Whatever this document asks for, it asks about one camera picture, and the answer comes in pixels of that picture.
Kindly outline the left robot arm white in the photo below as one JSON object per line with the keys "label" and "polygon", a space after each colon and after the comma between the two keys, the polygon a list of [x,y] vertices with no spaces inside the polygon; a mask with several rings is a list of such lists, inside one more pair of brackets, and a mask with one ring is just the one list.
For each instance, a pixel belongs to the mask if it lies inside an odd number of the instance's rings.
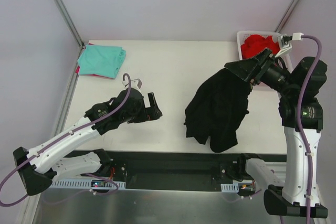
{"label": "left robot arm white", "polygon": [[104,149],[68,158],[67,155],[82,144],[117,129],[122,123],[142,123],[158,120],[162,112],[154,93],[148,93],[149,107],[145,106],[141,91],[123,90],[116,98],[97,103],[64,132],[44,144],[29,150],[19,147],[13,156],[18,173],[29,196],[48,189],[52,183],[86,173],[106,176],[112,162]]}

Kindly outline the black t-shirt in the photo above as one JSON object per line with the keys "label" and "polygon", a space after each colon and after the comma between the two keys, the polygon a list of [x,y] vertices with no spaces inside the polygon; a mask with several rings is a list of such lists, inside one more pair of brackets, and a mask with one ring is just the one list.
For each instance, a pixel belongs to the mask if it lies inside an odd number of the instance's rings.
{"label": "black t-shirt", "polygon": [[214,153],[238,144],[236,131],[248,111],[251,85],[226,68],[208,78],[197,89],[185,109],[186,137],[199,144],[210,140]]}

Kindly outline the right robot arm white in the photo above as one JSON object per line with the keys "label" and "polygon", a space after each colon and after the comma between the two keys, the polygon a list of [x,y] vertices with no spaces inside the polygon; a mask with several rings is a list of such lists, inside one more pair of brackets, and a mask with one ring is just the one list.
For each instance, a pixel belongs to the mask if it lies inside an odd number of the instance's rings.
{"label": "right robot arm white", "polygon": [[305,57],[289,71],[265,49],[257,56],[229,62],[225,68],[252,85],[264,83],[280,95],[279,114],[286,137],[286,177],[281,181],[256,154],[242,154],[236,173],[252,177],[264,192],[270,215],[326,218],[328,210],[317,192],[317,150],[323,129],[323,108],[317,100],[326,82],[327,65]]}

